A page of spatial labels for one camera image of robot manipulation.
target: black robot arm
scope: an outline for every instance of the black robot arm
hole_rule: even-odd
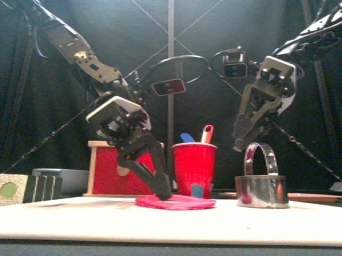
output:
[[[302,77],[299,71],[307,64],[319,60],[334,47],[340,46],[340,42],[342,5],[339,4],[327,16],[315,21],[294,40],[287,41],[271,56],[265,57],[256,73],[256,80],[245,86],[241,95],[232,133],[236,151],[244,150],[256,137],[268,132],[269,120],[292,103],[296,80]],[[239,56],[245,54],[240,50],[237,53]],[[251,65],[249,63],[255,68],[255,63],[247,61],[245,57],[224,63],[225,78],[245,76],[244,67]]]

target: red wooden box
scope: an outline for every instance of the red wooden box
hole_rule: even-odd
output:
[[[117,173],[117,151],[105,141],[89,141],[90,163],[89,180],[85,196],[102,195],[148,195],[151,189],[132,171],[121,176]],[[145,153],[137,159],[149,170],[153,170],[152,158]]]

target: pink sponge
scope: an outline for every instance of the pink sponge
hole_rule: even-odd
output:
[[[143,196],[135,199],[137,206],[149,207],[164,210],[200,210],[215,206],[216,201],[212,199],[201,199],[191,196],[172,195],[165,201],[155,195]]]

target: black backdrop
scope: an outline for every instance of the black backdrop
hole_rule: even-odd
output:
[[[306,28],[302,3],[298,0],[175,1],[173,55],[195,54],[209,59],[216,52],[241,46],[249,59],[261,62],[273,49]],[[312,15],[318,3],[308,1]],[[22,14],[0,5],[0,152],[4,171],[93,98],[80,82],[81,74],[74,72],[40,35],[38,49],[48,58],[29,50]],[[167,0],[45,0],[44,6],[81,34],[100,61],[119,68],[128,83],[133,83],[135,77],[128,75],[133,70],[143,77],[149,66],[167,58]],[[340,55],[340,49],[334,49],[322,60],[328,109],[322,105],[322,93],[310,66],[298,82],[294,103],[276,120],[338,175],[342,174]],[[25,57],[30,61],[26,78],[22,79]],[[217,157],[213,183],[217,189],[233,188],[233,176],[241,175],[243,154],[232,150],[231,134],[239,93],[247,82],[243,79],[224,82],[208,73],[183,94],[175,95],[175,143],[180,142],[181,132],[188,132],[199,140],[204,125],[215,126],[212,143],[217,146]],[[149,98],[145,109],[153,135],[165,143],[167,97]],[[326,111],[332,117],[328,124]],[[86,143],[98,138],[85,123],[86,113],[9,173],[28,174],[33,168],[42,167],[88,169]],[[328,189],[335,181],[332,175],[288,141],[279,129],[272,129],[261,141],[273,148],[279,172],[287,177],[290,190]]]

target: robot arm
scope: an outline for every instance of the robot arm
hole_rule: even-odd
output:
[[[86,116],[86,121],[94,126],[97,135],[105,138],[109,145],[115,145],[119,152],[117,164],[135,172],[160,200],[167,200],[171,197],[171,188],[163,149],[149,133],[148,114],[139,105],[141,100],[129,90],[120,71],[97,60],[84,38],[41,6],[38,0],[17,0],[17,6],[65,60],[77,65],[94,81],[92,86],[100,96],[98,100],[104,103]],[[117,90],[125,91],[127,99],[112,97]],[[147,151],[151,152],[153,160],[152,172],[136,161]]]
[[[300,77],[296,72],[298,68],[320,59],[332,47],[340,46],[340,37],[342,5],[334,9],[330,15],[314,22],[299,36],[287,41],[265,58],[257,71],[255,83],[245,86],[241,95],[232,134],[236,151],[244,150],[255,138],[268,132],[269,120],[292,103],[296,79]],[[241,61],[228,63],[224,72],[227,67],[231,72],[224,74],[233,75],[235,70],[235,76],[240,77],[239,70],[244,65],[247,66],[245,61],[244,63]]]

